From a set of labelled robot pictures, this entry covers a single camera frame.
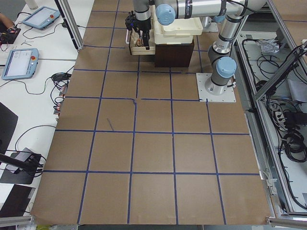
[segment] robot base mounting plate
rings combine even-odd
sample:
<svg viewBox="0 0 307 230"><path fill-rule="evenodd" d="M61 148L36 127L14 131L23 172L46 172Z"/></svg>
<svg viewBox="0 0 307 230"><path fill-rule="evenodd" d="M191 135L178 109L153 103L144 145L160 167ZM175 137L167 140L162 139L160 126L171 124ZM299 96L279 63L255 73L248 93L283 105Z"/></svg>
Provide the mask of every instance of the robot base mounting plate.
<svg viewBox="0 0 307 230"><path fill-rule="evenodd" d="M198 95L201 102L220 102L220 103L235 103L236 97L233 87L229 87L226 91L219 96L212 95L205 89L206 80L211 77L211 73L196 73Z"/></svg>

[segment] grid square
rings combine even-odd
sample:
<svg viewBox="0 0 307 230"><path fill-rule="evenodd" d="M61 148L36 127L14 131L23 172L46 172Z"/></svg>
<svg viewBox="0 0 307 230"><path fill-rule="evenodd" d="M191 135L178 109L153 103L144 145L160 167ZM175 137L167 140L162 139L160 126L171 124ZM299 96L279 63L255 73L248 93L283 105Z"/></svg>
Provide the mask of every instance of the grid square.
<svg viewBox="0 0 307 230"><path fill-rule="evenodd" d="M260 176L220 176L220 184L227 224L266 224L270 211Z"/></svg>
<svg viewBox="0 0 307 230"><path fill-rule="evenodd" d="M133 131L134 110L133 100L103 99L97 130Z"/></svg>
<svg viewBox="0 0 307 230"><path fill-rule="evenodd" d="M112 47L127 47L125 42L127 29L114 29Z"/></svg>
<svg viewBox="0 0 307 230"><path fill-rule="evenodd" d="M174 131L208 133L206 104L202 102L173 102Z"/></svg>
<svg viewBox="0 0 307 230"><path fill-rule="evenodd" d="M44 169L86 170L92 139L92 132L55 132Z"/></svg>
<svg viewBox="0 0 307 230"><path fill-rule="evenodd" d="M195 74L172 73L173 99L199 100Z"/></svg>
<svg viewBox="0 0 307 230"><path fill-rule="evenodd" d="M140 73L138 97L170 99L169 73Z"/></svg>
<svg viewBox="0 0 307 230"><path fill-rule="evenodd" d="M224 224L219 189L213 175L177 175L179 224Z"/></svg>
<svg viewBox="0 0 307 230"><path fill-rule="evenodd" d="M208 51L209 47L213 45L213 42L215 42L218 37L218 33L202 33L201 35L198 35L197 38L200 50Z"/></svg>
<svg viewBox="0 0 307 230"><path fill-rule="evenodd" d="M140 71L169 72L169 67L155 67L154 55L140 55Z"/></svg>
<svg viewBox="0 0 307 230"><path fill-rule="evenodd" d="M250 136L215 135L213 139L220 173L259 173Z"/></svg>
<svg viewBox="0 0 307 230"><path fill-rule="evenodd" d="M133 10L132 1L119 0L118 11L130 12Z"/></svg>
<svg viewBox="0 0 307 230"><path fill-rule="evenodd" d="M248 133L244 112L239 102L208 105L213 133Z"/></svg>
<svg viewBox="0 0 307 230"><path fill-rule="evenodd" d="M111 27L114 26L115 12L92 11L87 27Z"/></svg>
<svg viewBox="0 0 307 230"><path fill-rule="evenodd" d="M111 43L113 29L106 28L86 28L84 34L84 44L88 46L106 46Z"/></svg>
<svg viewBox="0 0 307 230"><path fill-rule="evenodd" d="M107 72L103 97L135 98L137 73Z"/></svg>
<svg viewBox="0 0 307 230"><path fill-rule="evenodd" d="M284 22L286 25L293 41L297 46L302 44L302 40L307 37L307 31L302 30L302 28L306 28L307 22Z"/></svg>
<svg viewBox="0 0 307 230"><path fill-rule="evenodd" d="M135 135L134 172L173 172L171 134Z"/></svg>
<svg viewBox="0 0 307 230"><path fill-rule="evenodd" d="M306 15L307 6L306 4L304 4L305 3L304 1L273 0L273 2L283 20L307 22L307 15Z"/></svg>
<svg viewBox="0 0 307 230"><path fill-rule="evenodd" d="M126 224L128 193L128 174L90 173L80 223Z"/></svg>
<svg viewBox="0 0 307 230"><path fill-rule="evenodd" d="M75 69L105 70L109 48L85 47L80 50Z"/></svg>
<svg viewBox="0 0 307 230"><path fill-rule="evenodd" d="M130 224L176 224L173 175L132 176Z"/></svg>
<svg viewBox="0 0 307 230"><path fill-rule="evenodd" d="M126 29L126 24L125 20L128 17L128 13L126 12L118 12L116 15L116 21L115 21L115 27L116 28L125 28Z"/></svg>
<svg viewBox="0 0 307 230"><path fill-rule="evenodd" d="M103 1L95 0L93 4L93 11L116 11L118 1Z"/></svg>
<svg viewBox="0 0 307 230"><path fill-rule="evenodd" d="M216 173L211 136L175 135L176 172Z"/></svg>
<svg viewBox="0 0 307 230"><path fill-rule="evenodd" d="M171 132L171 104L168 101L137 101L136 130Z"/></svg>
<svg viewBox="0 0 307 230"><path fill-rule="evenodd" d="M66 98L57 129L94 130L98 99Z"/></svg>
<svg viewBox="0 0 307 230"><path fill-rule="evenodd" d="M131 133L96 133L90 170L129 172L131 150Z"/></svg>
<svg viewBox="0 0 307 230"><path fill-rule="evenodd" d="M137 71L139 57L130 55L129 49L111 48L108 70Z"/></svg>
<svg viewBox="0 0 307 230"><path fill-rule="evenodd" d="M172 72L182 73L200 73L201 72L201 60L198 51L193 51L190 65L188 68L175 67L171 68Z"/></svg>
<svg viewBox="0 0 307 230"><path fill-rule="evenodd" d="M31 210L35 222L76 224L84 180L85 173L44 172Z"/></svg>
<svg viewBox="0 0 307 230"><path fill-rule="evenodd" d="M67 96L100 97L105 72L75 70L67 90Z"/></svg>

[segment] cardboard floor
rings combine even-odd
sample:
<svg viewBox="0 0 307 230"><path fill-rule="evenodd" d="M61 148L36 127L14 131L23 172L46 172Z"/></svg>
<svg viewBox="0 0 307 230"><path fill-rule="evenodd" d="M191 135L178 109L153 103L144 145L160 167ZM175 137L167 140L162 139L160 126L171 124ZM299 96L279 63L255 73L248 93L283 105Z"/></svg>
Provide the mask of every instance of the cardboard floor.
<svg viewBox="0 0 307 230"><path fill-rule="evenodd" d="M130 56L130 0L96 0L31 214L46 224L265 224L244 111L199 102L196 72Z"/></svg>

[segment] wire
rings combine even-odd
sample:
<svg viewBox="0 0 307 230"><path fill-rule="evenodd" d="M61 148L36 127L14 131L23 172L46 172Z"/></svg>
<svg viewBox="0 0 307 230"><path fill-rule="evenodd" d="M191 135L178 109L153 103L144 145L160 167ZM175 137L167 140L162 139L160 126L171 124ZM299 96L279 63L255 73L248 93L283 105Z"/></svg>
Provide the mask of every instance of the wire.
<svg viewBox="0 0 307 230"><path fill-rule="evenodd" d="M258 40L247 38L247 39L244 39L244 40L242 41L242 47L243 47L243 50L244 50L244 54L245 54L245 57L246 57L246 61L247 61L247 63L248 63L249 70L250 70L250 72L251 72L251 74L252 74L252 76L253 76L254 84L256 85L256 79L257 79L258 81L260 81L260 79L255 75L255 73L254 73L254 71L253 71L253 68L252 68L252 66L251 66L251 64L250 64L250 62L249 62L248 53L247 53L247 51L246 51L246 49L245 49L245 42L247 42L247 41L256 42L256 41L258 41Z"/></svg>
<svg viewBox="0 0 307 230"><path fill-rule="evenodd" d="M243 6L245 9L249 10L249 11L252 11L253 13L257 13L257 11L247 7L246 5L243 5L242 3L240 2L236 2L236 1L233 1L233 0L226 0L227 2L231 2L231 3L235 3L237 5L240 5L240 6Z"/></svg>
<svg viewBox="0 0 307 230"><path fill-rule="evenodd" d="M27 12L19 12L19 13L17 14L17 17L19 17L19 15L20 15L21 13L25 13L25 14L31 15L31 13L27 13Z"/></svg>
<svg viewBox="0 0 307 230"><path fill-rule="evenodd" d="M11 81L13 81L13 80L10 80L10 81L8 81L8 82L6 82L6 83L4 83L4 84L0 85L0 88L1 88L2 86L4 86L4 85L6 85L6 84L10 83Z"/></svg>
<svg viewBox="0 0 307 230"><path fill-rule="evenodd" d="M263 74L263 76L264 76L265 78L267 78L267 79L270 79L270 78L269 78L268 76L266 76L264 73L274 74L276 71L275 71L275 72L268 72L268 71L262 69L262 68L261 68L261 65L262 65L263 63L267 63L267 62L268 62L268 63L270 63L271 65L277 67L277 69L280 67L279 64L278 64L276 61L272 60L272 57L278 59L278 57L276 57L276 56L274 56L274 55L262 55L262 56L260 56L260 57L257 59L257 66L258 66L258 68L260 69L260 72Z"/></svg>
<svg viewBox="0 0 307 230"><path fill-rule="evenodd" d="M18 151L18 150L17 150L17 144L18 144L19 140L20 140L27 132L29 132L30 130L35 129L35 128L39 128L39 127L53 127L53 128L56 128L55 126L52 126L52 125L40 125L40 126L34 126L34 127L32 127L32 128L29 128L28 130L26 130L24 133L22 133L22 134L18 137L18 139L17 139L17 141L16 141L16 143L15 143L15 151Z"/></svg>
<svg viewBox="0 0 307 230"><path fill-rule="evenodd" d="M1 49L1 51L3 51L3 52L5 52L5 51L7 51L7 49L9 48L9 43L7 42L7 43L5 43L6 44L6 47L5 47L5 49L2 49L2 43L1 43L1 41L0 41L0 49Z"/></svg>
<svg viewBox="0 0 307 230"><path fill-rule="evenodd" d="M66 73L68 73L74 67L75 67L75 65L73 65L69 70L67 70Z"/></svg>
<svg viewBox="0 0 307 230"><path fill-rule="evenodd" d="M31 94L31 95L42 95L42 94L46 91L46 84L47 84L47 80L48 80L48 79L51 79L51 77L49 77L49 78L47 78L47 79L45 80L44 90L43 90L42 92L39 92L39 93L32 93L32 92L29 92L26 83L23 82L23 81L20 81L20 80L13 80L13 81L17 81L17 82L23 83L23 84L24 84L24 87L25 87L25 90L27 91L28 94Z"/></svg>
<svg viewBox="0 0 307 230"><path fill-rule="evenodd" d="M45 34L45 35L43 35L43 36L36 36L36 37L27 37L27 36L24 35L24 34L25 34L26 32L28 32L28 31L32 30L33 27L31 27L30 29L28 29L28 30L26 30L26 31L23 32L23 36L24 36L26 39L30 39L30 40L31 40L31 39L35 39L35 38L40 38L40 37L46 37L46 36L48 36L48 35L54 34L54 33L56 32L56 28L57 28L58 25L61 25L61 23L57 24L57 25L54 27L53 32L51 32L51 33L49 33L49 34Z"/></svg>
<svg viewBox="0 0 307 230"><path fill-rule="evenodd" d="M267 101L266 101L267 110L269 109L269 107L268 107L269 103L275 103L275 104L276 104L277 102L275 102L275 101L286 102L286 103L290 104L291 106L293 106L294 108L296 108L296 106L295 106L291 101L289 101L289 100L278 99L278 100L274 100L273 102L271 102L271 95L267 95L266 100L267 100ZM269 114L270 119L272 120L271 112L268 111L268 114ZM287 148L283 148L286 144L291 143L291 140L288 140L288 141L287 141L287 140L284 140L284 138L286 137L287 134L286 134L284 137L281 136L280 131L279 131L279 129L276 127L276 125L275 125L275 123L274 123L273 120L272 120L272 122L273 122L273 124L274 124L275 131L276 131L276 133L277 133L277 136L280 136L280 138L277 138L277 140L278 140L278 156L279 156L279 161L280 161L281 166L282 166L282 169L283 169L284 176L285 176L285 178L286 178L286 183L287 183L287 187L288 187L289 192L290 192L290 196L291 196L291 198L293 199L293 201L294 201L297 205L299 205L301 208L307 210L307 207L304 206L304 205L302 205L302 204L297 200L297 197L296 197L296 196L294 195L294 193L293 193L293 190L292 190L292 187L291 187L291 184L290 184L290 176L289 176L289 173L288 173L287 170L286 170L286 167L284 166L284 163L283 163L283 160L282 160L282 157L281 157L282 151L284 150L286 156L287 156L290 160L295 161L295 160L297 160L297 159L294 158L294 157L292 156L292 154L291 154L292 152L291 152L291 151L293 151L293 150L294 150L294 152L297 152L297 151L295 151L295 149L292 148L291 146L290 146L290 147L287 147ZM304 150L304 159L301 159L300 161L304 161L305 159L307 159L306 147L305 147L304 143L302 143L302 144L303 144L303 145L301 146L301 148Z"/></svg>

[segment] black cable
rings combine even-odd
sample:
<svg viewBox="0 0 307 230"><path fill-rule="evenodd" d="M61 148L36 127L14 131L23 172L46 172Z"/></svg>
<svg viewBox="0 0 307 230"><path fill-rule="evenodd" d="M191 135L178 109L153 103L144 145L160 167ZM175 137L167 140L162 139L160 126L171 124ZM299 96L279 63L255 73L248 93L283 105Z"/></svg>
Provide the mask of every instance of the black cable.
<svg viewBox="0 0 307 230"><path fill-rule="evenodd" d="M304 84L307 84L307 80L305 80L303 78L303 76L298 72L297 67L295 69L293 69L293 73L295 74L295 76L300 79Z"/></svg>
<svg viewBox="0 0 307 230"><path fill-rule="evenodd" d="M15 27L17 28L19 24L22 24L22 22L18 22L17 24L15 24Z"/></svg>
<svg viewBox="0 0 307 230"><path fill-rule="evenodd" d="M42 92L39 92L39 93L32 93L32 92L29 92L26 83L23 82L23 81L21 81L21 80L12 80L12 81L17 81L17 82L23 83L26 92L27 92L28 94L30 94L30 95L42 95L42 94L46 91L46 84L47 84L47 80L48 80L48 79L51 79L51 77L49 77L49 78L47 78L47 79L45 80L44 90L43 90Z"/></svg>
<svg viewBox="0 0 307 230"><path fill-rule="evenodd" d="M244 54L245 54L245 57L246 57L246 61L247 61L247 63L248 63L249 70L250 70L250 72L251 72L251 74L252 74L252 76L253 76L254 84L256 85L256 79L257 79L258 81L260 81L260 79L255 75L255 73L254 73L254 71L253 71L253 68L252 68L252 66L251 66L251 64L250 64L250 62L249 62L248 53L247 53L247 51L246 51L246 49L245 49L245 42L247 42L247 41L256 42L256 41L258 41L258 40L247 38L247 39L244 39L244 40L242 41L242 47L243 47L243 51L244 51Z"/></svg>
<svg viewBox="0 0 307 230"><path fill-rule="evenodd" d="M245 6L245 5L243 5L242 3L240 3L240 2L236 2L236 1L233 1L233 0L226 0L227 2L231 2L231 3L235 3L235 4L237 4L237 5L240 5L240 6L243 6L245 9L247 9L247 10L249 10L249 11L252 11L253 13L257 13L257 11L255 11L255 10L253 10L253 9L251 9L251 8L249 8L249 7L247 7L247 6Z"/></svg>
<svg viewBox="0 0 307 230"><path fill-rule="evenodd" d="M7 46L6 46L6 48L5 49L2 49L2 43L0 42L0 49L1 49L1 51L2 52L5 52L8 48L9 48L9 43L7 42L7 43L5 43Z"/></svg>
<svg viewBox="0 0 307 230"><path fill-rule="evenodd" d="M6 83L4 83L4 84L0 85L0 88L1 88L2 86L4 86L4 85L6 85L6 84L10 83L11 81L13 81L13 80L10 80L10 81L8 81L8 82L6 82Z"/></svg>
<svg viewBox="0 0 307 230"><path fill-rule="evenodd" d="M276 71L275 71L275 72L268 72L268 71L262 69L262 68L261 68L261 65L262 65L263 63L270 63L271 65L277 67L277 69L280 67L279 64L278 64L276 61L272 60L272 57L278 59L278 58L277 58L276 56L274 56L274 55L261 55L261 56L257 59L257 66L258 66L258 68L260 69L260 72L263 74L263 76L264 76L265 78L267 78L267 79L270 79L270 78L269 78L268 76L266 76L264 73L274 74Z"/></svg>
<svg viewBox="0 0 307 230"><path fill-rule="evenodd" d="M45 34L45 35L43 35L43 36L36 36L36 37L27 37L27 36L24 35L24 34L25 34L26 32L28 32L28 31L32 30L33 27L31 27L30 29L28 29L28 30L26 30L26 31L23 32L23 36L24 36L26 39L30 39L30 40L31 40L31 39L35 39L35 38L40 38L40 37L46 37L46 36L48 36L48 35L54 34L54 33L56 32L56 28L57 28L58 25L61 25L61 23L57 24L57 25L54 27L53 32L51 32L51 33L49 33L49 34Z"/></svg>
<svg viewBox="0 0 307 230"><path fill-rule="evenodd" d="M68 73L74 67L75 67L75 65L73 65L69 70L67 70L66 73Z"/></svg>
<svg viewBox="0 0 307 230"><path fill-rule="evenodd" d="M17 150L17 144L18 144L19 140L20 140L27 132L29 132L30 130L32 130L32 129L34 129L34 128L38 128L38 127L53 127L53 128L56 128L55 126L52 126L52 125L40 125L40 126L34 126L34 127L32 127L32 128L29 128L28 130L26 130L24 133L22 133L22 134L18 137L18 139L17 139L17 141L16 141L16 143L15 143L15 151L18 151L18 150Z"/></svg>
<svg viewBox="0 0 307 230"><path fill-rule="evenodd" d="M21 13L25 13L25 14L31 15L31 13L27 13L27 12L19 12L19 13L17 14L17 17L19 17L19 15L20 15Z"/></svg>
<svg viewBox="0 0 307 230"><path fill-rule="evenodd" d="M288 174L288 172L287 172L287 170L286 170L286 168L285 168L285 166L284 166L284 164L283 164L282 153L281 153L281 152L282 152L282 150L279 149L279 151L278 151L278 157L279 157L279 161L280 161L280 163L281 163L282 169L283 169L283 173L284 173L284 175L285 175L285 177L286 177L287 187L288 187L288 189L289 189L290 196L291 196L291 198L293 199L293 201L294 201L298 206L300 206L301 208L307 210L307 207L304 206L304 205L302 205L302 204L297 200L296 196L295 196L294 193L293 193L292 187L291 187L291 185L290 185L290 176L289 176L289 174Z"/></svg>

